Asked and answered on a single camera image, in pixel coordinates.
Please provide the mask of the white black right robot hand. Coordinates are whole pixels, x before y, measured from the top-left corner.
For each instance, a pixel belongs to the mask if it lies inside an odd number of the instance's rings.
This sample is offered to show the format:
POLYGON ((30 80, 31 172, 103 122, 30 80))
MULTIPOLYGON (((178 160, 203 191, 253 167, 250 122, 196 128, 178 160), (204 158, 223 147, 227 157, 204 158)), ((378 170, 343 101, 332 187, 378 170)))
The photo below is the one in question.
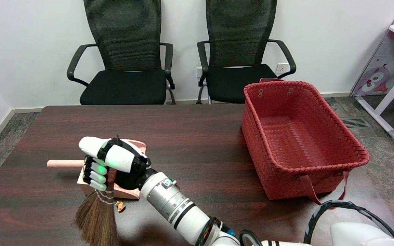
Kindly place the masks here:
POLYGON ((86 136, 79 148, 86 154, 83 181, 98 191, 111 189, 114 184, 125 190, 140 190, 157 173, 151 160, 128 140, 86 136))

